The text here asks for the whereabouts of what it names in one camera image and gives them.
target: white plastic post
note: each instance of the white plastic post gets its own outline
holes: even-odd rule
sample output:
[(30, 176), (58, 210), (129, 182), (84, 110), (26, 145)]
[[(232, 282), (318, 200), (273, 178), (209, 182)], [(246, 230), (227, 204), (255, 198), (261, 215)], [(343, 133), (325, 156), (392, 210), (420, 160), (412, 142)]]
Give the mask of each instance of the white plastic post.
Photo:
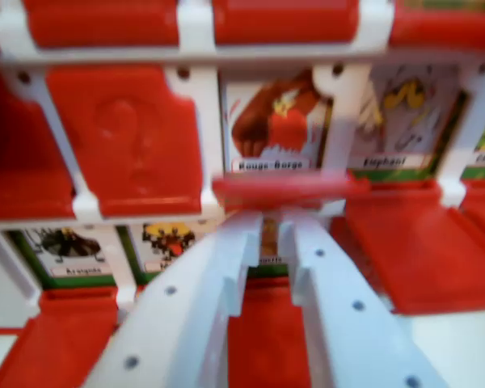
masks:
[(445, 387), (352, 260), (308, 213), (290, 209), (278, 253), (302, 307), (313, 387)]
[(436, 172), (444, 206), (460, 206), (464, 200), (466, 187), (460, 178), (485, 129), (485, 71), (480, 72), (478, 66), (464, 68), (461, 84), (468, 92), (470, 101)]
[(40, 295), (34, 276), (0, 233), (0, 327), (23, 327), (40, 313)]

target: rooster card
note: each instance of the rooster card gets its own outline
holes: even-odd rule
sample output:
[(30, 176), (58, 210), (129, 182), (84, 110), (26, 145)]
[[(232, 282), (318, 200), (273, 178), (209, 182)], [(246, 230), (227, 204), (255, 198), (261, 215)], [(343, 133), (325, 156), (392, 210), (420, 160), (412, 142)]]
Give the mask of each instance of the rooster card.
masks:
[(321, 164), (331, 118), (310, 70), (221, 76), (226, 170), (301, 170)]

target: white plastic bracket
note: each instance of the white plastic bracket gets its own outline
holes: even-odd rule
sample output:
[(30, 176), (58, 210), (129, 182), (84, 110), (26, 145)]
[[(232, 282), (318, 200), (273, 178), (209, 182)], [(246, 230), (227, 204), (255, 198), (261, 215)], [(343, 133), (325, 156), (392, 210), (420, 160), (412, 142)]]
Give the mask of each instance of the white plastic bracket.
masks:
[(235, 214), (151, 282), (84, 386), (216, 386), (262, 221), (258, 212)]
[(15, 61), (36, 56), (22, 0), (0, 0), (0, 53)]
[(176, 18), (181, 53), (213, 53), (216, 51), (211, 2), (180, 0)]
[[(361, 97), (365, 93), (370, 64), (349, 64), (341, 67), (337, 63), (313, 66), (313, 83), (316, 90), (327, 97), (333, 97), (331, 125), (325, 143), (322, 173), (347, 174), (348, 158), (354, 141), (361, 109)], [(327, 202), (321, 213), (324, 216), (340, 215), (345, 200)]]
[(23, 327), (40, 313), (41, 287), (0, 233), (0, 327)]
[(308, 213), (279, 229), (293, 304), (302, 307), (313, 387), (445, 387), (352, 260)]
[(104, 257), (112, 270), (113, 279), (118, 289), (116, 304), (120, 311), (120, 317), (124, 317), (134, 306), (137, 283), (129, 267), (115, 226), (94, 226), (87, 231), (86, 236), (96, 240), (104, 252)]
[(444, 206), (460, 206), (466, 197), (460, 179), (485, 129), (485, 71), (480, 72), (477, 65), (462, 69), (461, 84), (470, 101), (436, 172)]

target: printed card label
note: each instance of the printed card label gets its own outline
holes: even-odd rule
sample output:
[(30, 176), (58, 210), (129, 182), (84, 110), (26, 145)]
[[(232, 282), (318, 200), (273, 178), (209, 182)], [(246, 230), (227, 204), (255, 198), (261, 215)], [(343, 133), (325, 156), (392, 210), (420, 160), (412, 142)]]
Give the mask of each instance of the printed card label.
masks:
[(69, 267), (51, 268), (50, 272), (54, 277), (86, 277), (111, 275), (112, 270), (106, 264), (97, 265), (79, 265)]
[(431, 162), (425, 154), (395, 154), (352, 156), (349, 166), (361, 170), (393, 170), (400, 168), (424, 168)]
[(52, 277), (111, 275), (99, 243), (89, 233), (84, 228), (39, 228), (25, 230), (23, 235)]

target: small hole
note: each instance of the small hole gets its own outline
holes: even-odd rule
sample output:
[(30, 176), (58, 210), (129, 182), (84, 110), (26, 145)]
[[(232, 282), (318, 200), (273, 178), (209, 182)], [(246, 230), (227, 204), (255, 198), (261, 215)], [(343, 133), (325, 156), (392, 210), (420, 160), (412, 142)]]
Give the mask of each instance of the small hole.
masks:
[(343, 66), (343, 63), (336, 63), (332, 68), (332, 75), (334, 77), (339, 77), (343, 73), (344, 69), (345, 66)]
[(31, 76), (25, 71), (20, 71), (18, 73), (18, 79), (21, 83), (24, 83), (25, 85), (31, 83)]
[(176, 73), (178, 74), (179, 79), (183, 81), (187, 81), (191, 76), (190, 70), (187, 69), (186, 67), (179, 67), (176, 70)]
[(406, 378), (406, 386), (409, 386), (410, 388), (420, 388), (422, 385), (417, 377), (409, 376)]
[(352, 308), (357, 311), (363, 311), (365, 309), (365, 304), (362, 301), (355, 301), (352, 304)]
[(479, 73), (480, 73), (480, 74), (485, 74), (485, 63), (482, 63), (482, 64), (479, 66)]
[(131, 370), (138, 365), (138, 357), (137, 356), (129, 356), (124, 360), (124, 368), (127, 370)]
[(165, 294), (167, 294), (167, 295), (173, 295), (173, 294), (176, 293), (176, 291), (178, 291), (178, 289), (174, 285), (170, 285), (169, 287), (167, 287), (165, 289)]

